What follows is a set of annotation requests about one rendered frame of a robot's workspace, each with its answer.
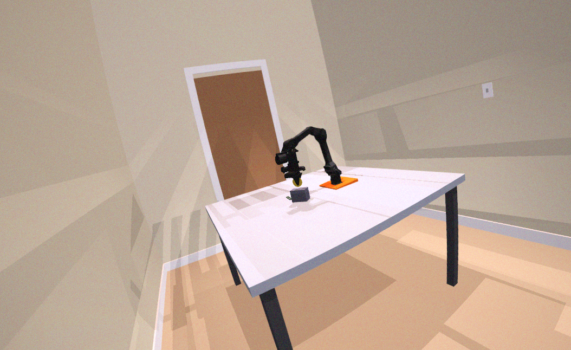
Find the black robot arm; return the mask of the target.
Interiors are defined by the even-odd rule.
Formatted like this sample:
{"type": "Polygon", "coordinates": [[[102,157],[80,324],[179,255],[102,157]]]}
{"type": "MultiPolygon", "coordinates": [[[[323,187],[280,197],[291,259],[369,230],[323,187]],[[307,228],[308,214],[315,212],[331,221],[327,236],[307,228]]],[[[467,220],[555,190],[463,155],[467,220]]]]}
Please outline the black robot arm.
{"type": "Polygon", "coordinates": [[[342,171],[336,167],[336,164],[332,161],[330,150],[326,143],[327,133],[325,129],[319,129],[316,127],[307,127],[301,133],[294,136],[291,139],[284,141],[281,153],[276,153],[275,162],[277,165],[281,165],[286,163],[287,161],[295,161],[297,160],[296,146],[298,143],[307,137],[308,135],[313,135],[317,142],[319,142],[323,156],[325,158],[325,172],[330,176],[330,182],[332,185],[337,185],[343,183],[341,181],[341,174],[342,171]]]}

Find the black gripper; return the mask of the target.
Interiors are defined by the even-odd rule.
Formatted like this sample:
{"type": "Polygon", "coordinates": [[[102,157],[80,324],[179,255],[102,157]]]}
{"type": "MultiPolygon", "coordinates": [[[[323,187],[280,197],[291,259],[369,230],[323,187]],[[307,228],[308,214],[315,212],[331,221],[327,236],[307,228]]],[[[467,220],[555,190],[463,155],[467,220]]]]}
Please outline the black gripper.
{"type": "Polygon", "coordinates": [[[287,172],[284,175],[285,178],[293,178],[297,186],[299,185],[299,181],[302,176],[302,172],[300,171],[306,170],[304,166],[299,167],[298,163],[299,161],[297,160],[288,162],[287,165],[290,167],[290,172],[287,172]]]}

